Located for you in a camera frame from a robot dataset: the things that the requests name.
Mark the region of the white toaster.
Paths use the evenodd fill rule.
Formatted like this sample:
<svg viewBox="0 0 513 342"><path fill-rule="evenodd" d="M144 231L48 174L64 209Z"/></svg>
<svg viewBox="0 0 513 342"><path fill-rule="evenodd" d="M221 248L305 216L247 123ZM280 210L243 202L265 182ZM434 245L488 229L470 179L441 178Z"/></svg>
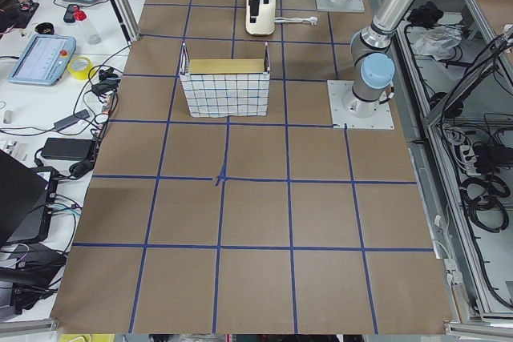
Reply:
<svg viewBox="0 0 513 342"><path fill-rule="evenodd" d="M245 29L251 35L268 36L275 30L276 0L259 0L258 14L251 14L251 0L246 0Z"/></svg>

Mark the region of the grid pattern storage basket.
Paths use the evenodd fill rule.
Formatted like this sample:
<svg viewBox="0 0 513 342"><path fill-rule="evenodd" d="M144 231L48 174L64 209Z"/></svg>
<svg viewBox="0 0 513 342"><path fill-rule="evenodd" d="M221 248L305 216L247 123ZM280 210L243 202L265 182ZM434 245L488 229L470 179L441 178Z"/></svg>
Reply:
<svg viewBox="0 0 513 342"><path fill-rule="evenodd" d="M191 58L180 50L180 81L194 118L267 115L271 64L269 45L260 58Z"/></svg>

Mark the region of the clear bottle red cap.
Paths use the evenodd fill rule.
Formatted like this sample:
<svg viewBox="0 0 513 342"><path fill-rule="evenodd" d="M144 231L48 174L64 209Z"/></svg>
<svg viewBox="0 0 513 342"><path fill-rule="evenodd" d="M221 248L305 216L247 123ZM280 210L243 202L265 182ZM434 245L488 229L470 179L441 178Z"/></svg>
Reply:
<svg viewBox="0 0 513 342"><path fill-rule="evenodd" d="M96 45L102 42L99 32L96 30L91 20L87 17L87 14L78 6L76 6L74 10L74 18L75 23L82 31L83 36L88 44Z"/></svg>

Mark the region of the yellow tape roll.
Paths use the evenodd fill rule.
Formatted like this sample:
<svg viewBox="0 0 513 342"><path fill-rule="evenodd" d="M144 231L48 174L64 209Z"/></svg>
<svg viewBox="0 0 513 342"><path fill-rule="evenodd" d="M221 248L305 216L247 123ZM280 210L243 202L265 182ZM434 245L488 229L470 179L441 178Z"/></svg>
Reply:
<svg viewBox="0 0 513 342"><path fill-rule="evenodd" d="M78 56L69 61L67 70L77 80L88 80L95 76L92 61L86 56Z"/></svg>

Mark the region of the crumpled white cloth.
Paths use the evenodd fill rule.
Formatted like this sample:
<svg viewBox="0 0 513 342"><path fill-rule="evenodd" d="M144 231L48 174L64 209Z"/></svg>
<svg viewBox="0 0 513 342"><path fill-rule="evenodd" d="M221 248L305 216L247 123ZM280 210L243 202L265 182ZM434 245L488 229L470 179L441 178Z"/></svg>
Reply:
<svg viewBox="0 0 513 342"><path fill-rule="evenodd" d="M421 33L412 50L416 55L431 56L440 61L451 58L462 40L461 30L439 26Z"/></svg>

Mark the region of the blue teach pendant near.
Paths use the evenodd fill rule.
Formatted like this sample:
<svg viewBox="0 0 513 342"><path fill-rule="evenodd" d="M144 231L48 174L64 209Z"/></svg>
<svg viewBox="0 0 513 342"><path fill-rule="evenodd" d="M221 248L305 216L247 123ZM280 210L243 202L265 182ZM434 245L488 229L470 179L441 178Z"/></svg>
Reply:
<svg viewBox="0 0 513 342"><path fill-rule="evenodd" d="M8 81L52 86L62 77L75 48L76 39L72 36L36 34L22 52Z"/></svg>

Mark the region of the black power adapter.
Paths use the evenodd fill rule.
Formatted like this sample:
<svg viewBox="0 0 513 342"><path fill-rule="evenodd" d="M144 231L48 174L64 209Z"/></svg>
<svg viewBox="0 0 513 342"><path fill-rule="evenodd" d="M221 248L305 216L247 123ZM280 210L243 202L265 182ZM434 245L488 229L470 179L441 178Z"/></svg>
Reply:
<svg viewBox="0 0 513 342"><path fill-rule="evenodd" d="M44 159L81 161L91 155L94 145L92 139L48 138L41 156Z"/></svg>

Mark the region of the black laptop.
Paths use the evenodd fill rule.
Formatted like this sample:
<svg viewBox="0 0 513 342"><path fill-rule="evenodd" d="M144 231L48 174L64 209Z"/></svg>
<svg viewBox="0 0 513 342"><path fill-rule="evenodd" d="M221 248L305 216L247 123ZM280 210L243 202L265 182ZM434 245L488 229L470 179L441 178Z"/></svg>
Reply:
<svg viewBox="0 0 513 342"><path fill-rule="evenodd" d="M58 181L53 167L26 167L1 153L1 245L42 242Z"/></svg>

